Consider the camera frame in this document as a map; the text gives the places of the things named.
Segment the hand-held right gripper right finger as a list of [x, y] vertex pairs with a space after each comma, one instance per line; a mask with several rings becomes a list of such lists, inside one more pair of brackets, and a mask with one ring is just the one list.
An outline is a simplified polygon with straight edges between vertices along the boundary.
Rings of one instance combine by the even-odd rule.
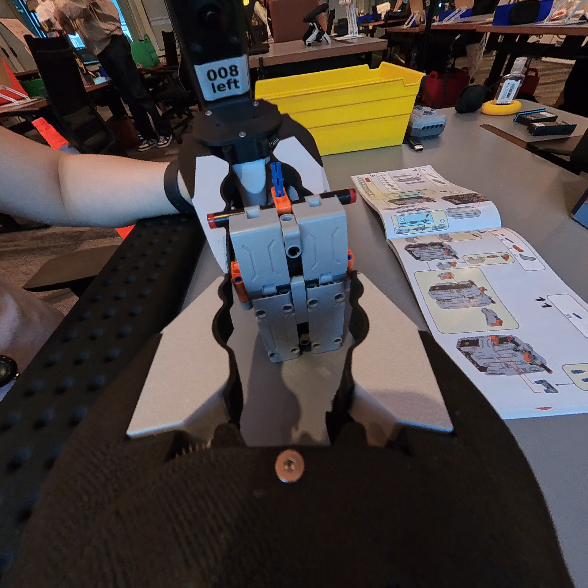
[[366, 430], [367, 443], [385, 447], [402, 426], [449, 433], [453, 424], [417, 326], [363, 274], [358, 304], [367, 334], [351, 354], [349, 415]]

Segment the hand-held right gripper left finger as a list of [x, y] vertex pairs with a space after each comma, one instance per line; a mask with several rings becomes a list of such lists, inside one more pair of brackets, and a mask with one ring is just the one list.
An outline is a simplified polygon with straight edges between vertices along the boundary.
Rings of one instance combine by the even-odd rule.
[[162, 332], [127, 429], [129, 437], [184, 431], [207, 442], [239, 421], [243, 396], [234, 353], [231, 283], [218, 277]]

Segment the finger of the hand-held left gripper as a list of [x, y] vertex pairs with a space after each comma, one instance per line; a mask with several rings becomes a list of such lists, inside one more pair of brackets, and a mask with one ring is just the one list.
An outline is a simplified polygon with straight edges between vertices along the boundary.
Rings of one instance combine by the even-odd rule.
[[309, 189], [311, 194], [330, 191], [324, 168], [296, 137], [281, 139], [274, 149], [274, 155], [277, 160], [290, 165], [298, 172], [302, 185]]
[[199, 156], [195, 160], [195, 211], [223, 274], [231, 273], [226, 230], [212, 229], [208, 214], [225, 210], [221, 185], [228, 174], [229, 164], [215, 155]]

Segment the grey toy brick robot assembly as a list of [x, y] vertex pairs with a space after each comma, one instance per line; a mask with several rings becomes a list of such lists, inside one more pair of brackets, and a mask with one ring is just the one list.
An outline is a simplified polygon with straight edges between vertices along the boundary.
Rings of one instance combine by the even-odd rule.
[[286, 180], [286, 164], [267, 169], [269, 203], [207, 216], [211, 229], [227, 230], [233, 288], [272, 362], [338, 350], [353, 266], [344, 207], [356, 190], [310, 194]]

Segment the person's left forearm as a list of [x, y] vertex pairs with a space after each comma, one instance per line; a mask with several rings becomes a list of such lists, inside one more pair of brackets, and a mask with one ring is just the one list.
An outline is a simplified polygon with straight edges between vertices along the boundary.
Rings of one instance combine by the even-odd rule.
[[177, 210], [167, 163], [70, 155], [1, 128], [1, 213], [57, 226], [120, 228]]

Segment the black wristband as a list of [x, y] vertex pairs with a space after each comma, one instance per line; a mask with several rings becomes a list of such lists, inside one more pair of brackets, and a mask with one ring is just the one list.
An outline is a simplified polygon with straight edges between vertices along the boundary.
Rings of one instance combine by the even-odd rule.
[[178, 161], [172, 161], [168, 164], [164, 173], [164, 191], [170, 204], [179, 213], [193, 215], [195, 208], [192, 199], [188, 196], [185, 198], [180, 190], [179, 179], [181, 173], [179, 172]]

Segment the yellow plastic bin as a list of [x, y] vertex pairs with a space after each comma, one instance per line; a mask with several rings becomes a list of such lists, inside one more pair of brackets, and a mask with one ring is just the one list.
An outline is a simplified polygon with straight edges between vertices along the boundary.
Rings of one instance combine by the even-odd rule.
[[383, 62], [260, 80], [255, 97], [302, 124], [330, 155], [400, 145], [423, 77]]

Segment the black perforated beam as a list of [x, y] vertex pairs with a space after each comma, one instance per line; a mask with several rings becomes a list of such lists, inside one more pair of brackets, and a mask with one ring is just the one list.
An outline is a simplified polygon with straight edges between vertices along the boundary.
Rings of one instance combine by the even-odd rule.
[[71, 430], [180, 310], [203, 232], [196, 217], [143, 219], [1, 401], [1, 567]]

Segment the open instruction booklet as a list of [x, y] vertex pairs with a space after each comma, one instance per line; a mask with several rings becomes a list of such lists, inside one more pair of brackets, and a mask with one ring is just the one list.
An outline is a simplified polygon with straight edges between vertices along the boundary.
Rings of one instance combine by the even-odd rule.
[[491, 200], [429, 165], [352, 180], [435, 340], [502, 418], [587, 412], [587, 305]]

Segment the green bag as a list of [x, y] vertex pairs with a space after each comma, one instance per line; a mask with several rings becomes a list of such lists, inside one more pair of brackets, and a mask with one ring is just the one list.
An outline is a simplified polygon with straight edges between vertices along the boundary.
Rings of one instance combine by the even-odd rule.
[[158, 53], [148, 34], [130, 43], [131, 54], [137, 67], [151, 68], [160, 64]]

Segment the grey electronic module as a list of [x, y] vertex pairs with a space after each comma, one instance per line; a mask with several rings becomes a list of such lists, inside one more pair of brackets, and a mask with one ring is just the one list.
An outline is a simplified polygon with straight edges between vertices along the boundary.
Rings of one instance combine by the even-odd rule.
[[406, 137], [422, 142], [439, 136], [445, 129], [446, 115], [427, 106], [415, 106], [408, 122]]

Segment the red bag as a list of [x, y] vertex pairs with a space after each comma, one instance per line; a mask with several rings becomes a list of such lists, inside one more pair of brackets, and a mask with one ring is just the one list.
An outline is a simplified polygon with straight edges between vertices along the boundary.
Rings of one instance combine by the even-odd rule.
[[453, 107], [460, 92], [469, 85], [468, 67], [460, 70], [453, 68], [450, 72], [439, 74], [431, 71], [424, 79], [422, 103], [433, 109]]

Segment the black office chair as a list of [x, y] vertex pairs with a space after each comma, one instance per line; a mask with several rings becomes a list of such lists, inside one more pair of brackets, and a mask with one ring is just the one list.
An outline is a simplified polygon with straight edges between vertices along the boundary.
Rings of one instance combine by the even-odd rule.
[[86, 92], [76, 55], [63, 37], [25, 36], [65, 137], [81, 153], [118, 155], [113, 132]]

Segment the black round pouch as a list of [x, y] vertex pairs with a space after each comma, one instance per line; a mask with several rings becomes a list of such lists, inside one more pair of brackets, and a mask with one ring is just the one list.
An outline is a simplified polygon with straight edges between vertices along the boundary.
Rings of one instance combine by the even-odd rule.
[[468, 85], [463, 88], [454, 107], [458, 114], [478, 111], [488, 99], [489, 88], [485, 85]]

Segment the clear sanitizer bottle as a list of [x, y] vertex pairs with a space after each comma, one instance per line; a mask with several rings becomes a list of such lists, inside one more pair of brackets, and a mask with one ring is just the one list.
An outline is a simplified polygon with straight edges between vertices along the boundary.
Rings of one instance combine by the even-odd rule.
[[525, 80], [526, 62], [527, 58], [525, 56], [516, 58], [511, 72], [502, 78], [495, 96], [497, 105], [509, 105], [515, 99], [520, 86]]

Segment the small black box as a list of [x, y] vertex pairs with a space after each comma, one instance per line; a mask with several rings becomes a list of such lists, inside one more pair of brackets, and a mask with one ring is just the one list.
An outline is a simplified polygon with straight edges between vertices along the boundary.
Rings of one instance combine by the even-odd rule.
[[577, 124], [565, 121], [532, 122], [527, 131], [533, 137], [570, 136], [576, 130]]
[[547, 109], [532, 109], [529, 111], [522, 111], [515, 115], [513, 121], [525, 126], [534, 123], [546, 123], [557, 121], [557, 114], [554, 114]]

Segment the blue plastic bin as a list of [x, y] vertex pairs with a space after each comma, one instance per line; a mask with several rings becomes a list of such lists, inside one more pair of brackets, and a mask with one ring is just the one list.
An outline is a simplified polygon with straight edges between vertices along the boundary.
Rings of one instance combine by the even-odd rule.
[[516, 1], [499, 5], [494, 13], [494, 26], [526, 25], [545, 20], [553, 1]]

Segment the wooden background table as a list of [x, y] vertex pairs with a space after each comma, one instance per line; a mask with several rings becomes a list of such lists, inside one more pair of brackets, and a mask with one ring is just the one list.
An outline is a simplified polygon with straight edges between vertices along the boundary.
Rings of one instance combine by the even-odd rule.
[[[487, 86], [495, 84], [518, 56], [575, 59], [583, 40], [587, 37], [587, 23], [581, 25], [527, 24], [518, 26], [478, 26], [477, 32], [489, 33], [486, 48], [495, 50], [496, 56], [489, 71]], [[561, 46], [550, 43], [530, 43], [531, 36], [563, 36]]]

